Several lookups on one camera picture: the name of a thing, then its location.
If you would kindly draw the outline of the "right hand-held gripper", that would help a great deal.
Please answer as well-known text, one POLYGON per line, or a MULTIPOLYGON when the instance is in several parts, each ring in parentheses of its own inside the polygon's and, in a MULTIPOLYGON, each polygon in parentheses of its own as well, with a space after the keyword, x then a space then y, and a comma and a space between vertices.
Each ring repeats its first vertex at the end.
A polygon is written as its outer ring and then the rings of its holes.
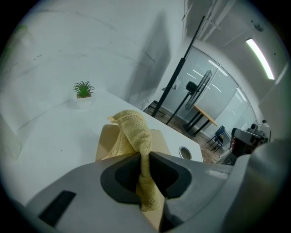
POLYGON ((253 142, 254 147, 270 142, 271 130, 267 122, 253 123, 246 131, 238 128, 233 128, 231 131, 231 153, 235 157, 240 157, 252 153, 252 146, 246 144, 241 139, 246 139, 246 135, 248 132, 260 137, 256 138, 253 142))

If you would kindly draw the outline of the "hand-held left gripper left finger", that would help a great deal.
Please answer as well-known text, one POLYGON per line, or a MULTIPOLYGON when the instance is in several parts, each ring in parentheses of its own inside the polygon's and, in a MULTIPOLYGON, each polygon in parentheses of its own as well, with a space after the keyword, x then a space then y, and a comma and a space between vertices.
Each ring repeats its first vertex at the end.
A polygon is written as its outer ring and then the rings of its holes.
POLYGON ((38 192, 27 209, 57 233, 156 233, 160 212, 140 208, 140 155, 77 167, 38 192))

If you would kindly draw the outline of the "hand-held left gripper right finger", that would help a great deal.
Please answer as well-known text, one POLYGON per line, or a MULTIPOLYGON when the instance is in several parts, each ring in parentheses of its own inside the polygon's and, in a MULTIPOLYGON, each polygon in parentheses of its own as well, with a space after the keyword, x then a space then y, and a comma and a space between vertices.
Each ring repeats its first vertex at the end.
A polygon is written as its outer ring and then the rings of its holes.
POLYGON ((232 166, 151 152, 150 173, 165 198, 159 231, 167 232, 201 211, 218 193, 232 166))

